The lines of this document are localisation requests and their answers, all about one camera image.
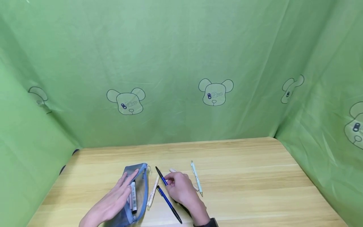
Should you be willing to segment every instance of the black sleeve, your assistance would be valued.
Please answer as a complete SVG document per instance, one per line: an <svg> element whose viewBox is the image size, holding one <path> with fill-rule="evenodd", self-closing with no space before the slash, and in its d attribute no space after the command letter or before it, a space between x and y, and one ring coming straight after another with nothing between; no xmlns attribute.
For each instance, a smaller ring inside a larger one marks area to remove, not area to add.
<svg viewBox="0 0 363 227"><path fill-rule="evenodd" d="M211 221L203 226L195 226L195 227L218 227L218 224L214 218L211 218Z"/></svg>

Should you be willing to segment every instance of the left hand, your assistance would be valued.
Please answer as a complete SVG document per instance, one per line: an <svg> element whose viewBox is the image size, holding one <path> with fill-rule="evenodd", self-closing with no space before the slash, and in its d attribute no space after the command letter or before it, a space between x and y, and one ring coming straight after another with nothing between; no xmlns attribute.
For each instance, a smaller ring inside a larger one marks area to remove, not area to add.
<svg viewBox="0 0 363 227"><path fill-rule="evenodd" d="M126 180L127 173L124 173L111 191L87 212L79 227L97 227L116 216L127 203L131 193L130 183L138 172L139 169L135 170Z"/></svg>

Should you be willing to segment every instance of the black pen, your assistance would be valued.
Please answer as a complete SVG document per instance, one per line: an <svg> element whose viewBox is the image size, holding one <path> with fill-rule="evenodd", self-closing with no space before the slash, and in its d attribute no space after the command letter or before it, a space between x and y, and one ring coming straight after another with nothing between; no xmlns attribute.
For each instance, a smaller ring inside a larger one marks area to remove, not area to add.
<svg viewBox="0 0 363 227"><path fill-rule="evenodd" d="M166 195L163 193L163 191L161 190L161 188L159 186L156 186L156 188L159 191L160 195L165 199L166 203L169 205L171 211L173 211L173 213L176 216L176 218L178 219L178 221L182 224L182 220L180 219L178 213L176 212L176 210L174 209L174 207L171 205L170 201L168 200L168 198L166 197Z"/></svg>
<svg viewBox="0 0 363 227"><path fill-rule="evenodd" d="M160 176L160 178L161 178L161 180L164 182L164 185L165 186L167 186L168 185L168 183L166 182L166 180L165 180L165 178L163 177L163 175L161 174L161 172L160 172L160 170L159 170L159 168L157 167L157 166L155 166L155 168L156 168L156 171L158 172L158 174L159 174L159 176ZM190 212L188 211L188 209L186 208L186 207L184 207L182 204L180 204L180 203L178 203L182 208L183 208L183 210L185 210L185 212L187 212L188 214L189 214L189 216L190 217L192 217L192 215L190 214Z"/></svg>

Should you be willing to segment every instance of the wooden desk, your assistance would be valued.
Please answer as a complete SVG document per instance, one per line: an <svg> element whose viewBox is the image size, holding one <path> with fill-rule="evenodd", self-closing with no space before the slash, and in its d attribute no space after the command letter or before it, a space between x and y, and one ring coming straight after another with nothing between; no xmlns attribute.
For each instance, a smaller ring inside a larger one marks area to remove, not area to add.
<svg viewBox="0 0 363 227"><path fill-rule="evenodd" d="M149 190L157 176L155 165L163 174L169 168L187 173L196 183L191 160L203 187L202 199L220 227L346 226L273 138L83 149L72 156L29 226L78 226L127 165L147 162L152 167ZM192 226L189 216L175 207L183 226ZM181 225L156 193L138 226Z"/></svg>

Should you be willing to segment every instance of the green backdrop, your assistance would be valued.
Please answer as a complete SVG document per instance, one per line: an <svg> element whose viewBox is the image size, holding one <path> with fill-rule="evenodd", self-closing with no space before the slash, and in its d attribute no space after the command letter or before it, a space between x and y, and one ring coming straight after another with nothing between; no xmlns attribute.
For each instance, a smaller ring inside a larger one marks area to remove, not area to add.
<svg viewBox="0 0 363 227"><path fill-rule="evenodd" d="M76 148L270 136L359 226L362 12L360 0L0 0L0 225L28 223Z"/></svg>

